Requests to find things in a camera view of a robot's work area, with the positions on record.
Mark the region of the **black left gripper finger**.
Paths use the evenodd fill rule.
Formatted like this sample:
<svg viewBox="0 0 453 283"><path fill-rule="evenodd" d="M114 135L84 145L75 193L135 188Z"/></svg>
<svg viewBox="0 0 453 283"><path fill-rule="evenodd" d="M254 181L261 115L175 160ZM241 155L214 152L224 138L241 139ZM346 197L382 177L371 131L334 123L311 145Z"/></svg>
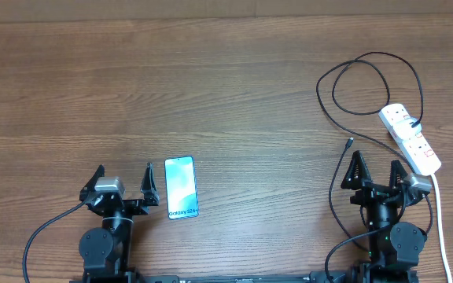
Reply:
<svg viewBox="0 0 453 283"><path fill-rule="evenodd" d="M87 184L82 188L80 191L81 193L87 193L94 191L94 187L97 184L97 181L99 178L105 176L105 167L100 164L97 168L97 170L94 172L94 175L90 178L90 180L87 182Z"/></svg>
<svg viewBox="0 0 453 283"><path fill-rule="evenodd" d="M141 193L144 196L144 205L145 206L158 206L160 203L160 196L157 192L153 164L147 163L145 169L145 175L141 184Z"/></svg>

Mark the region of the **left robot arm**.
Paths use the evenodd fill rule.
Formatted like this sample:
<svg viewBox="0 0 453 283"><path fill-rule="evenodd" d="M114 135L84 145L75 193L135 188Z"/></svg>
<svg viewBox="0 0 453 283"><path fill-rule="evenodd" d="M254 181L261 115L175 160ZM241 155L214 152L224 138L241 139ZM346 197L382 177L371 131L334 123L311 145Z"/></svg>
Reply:
<svg viewBox="0 0 453 283"><path fill-rule="evenodd" d="M85 232L79 240L83 258L83 282L143 282L137 268L129 266L134 217L147 215L160 202L153 164L148 163L140 188L143 197L126 199L120 178L106 177L99 166L83 187L79 200L102 217L100 227Z"/></svg>

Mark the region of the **Samsung Galaxy smartphone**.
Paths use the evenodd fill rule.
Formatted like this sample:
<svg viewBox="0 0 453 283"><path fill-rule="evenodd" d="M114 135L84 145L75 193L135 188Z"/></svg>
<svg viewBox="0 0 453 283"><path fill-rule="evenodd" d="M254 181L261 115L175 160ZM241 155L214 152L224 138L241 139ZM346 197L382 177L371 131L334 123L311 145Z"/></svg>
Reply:
<svg viewBox="0 0 453 283"><path fill-rule="evenodd" d="M199 215L197 184L192 156L164 161L168 218L187 219Z"/></svg>

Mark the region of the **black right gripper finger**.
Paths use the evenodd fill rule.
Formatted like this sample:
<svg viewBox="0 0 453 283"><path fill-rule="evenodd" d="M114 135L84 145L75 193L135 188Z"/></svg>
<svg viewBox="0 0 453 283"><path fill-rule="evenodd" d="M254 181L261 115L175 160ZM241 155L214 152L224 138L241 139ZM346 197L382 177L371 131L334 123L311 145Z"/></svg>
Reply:
<svg viewBox="0 0 453 283"><path fill-rule="evenodd" d="M390 168L389 187L391 189L402 189L405 177L407 177L407 172L401 162L393 160Z"/></svg>
<svg viewBox="0 0 453 283"><path fill-rule="evenodd" d="M358 190L369 186L373 182L363 154L357 150L352 154L352 159L345 176L341 182L342 189Z"/></svg>

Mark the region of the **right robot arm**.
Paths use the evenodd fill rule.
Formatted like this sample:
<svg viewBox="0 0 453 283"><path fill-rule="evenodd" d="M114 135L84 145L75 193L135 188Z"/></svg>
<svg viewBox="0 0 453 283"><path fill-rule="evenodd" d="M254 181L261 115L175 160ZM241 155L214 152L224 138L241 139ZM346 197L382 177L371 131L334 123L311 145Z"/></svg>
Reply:
<svg viewBox="0 0 453 283"><path fill-rule="evenodd" d="M346 272L344 282L417 282L413 270L427 241L427 232L401 220L407 207L418 204L431 192L430 178L407 173L391 162L389 184L374 183L359 151L352 159L341 188L355 194L350 203L366 210L368 261L359 261Z"/></svg>

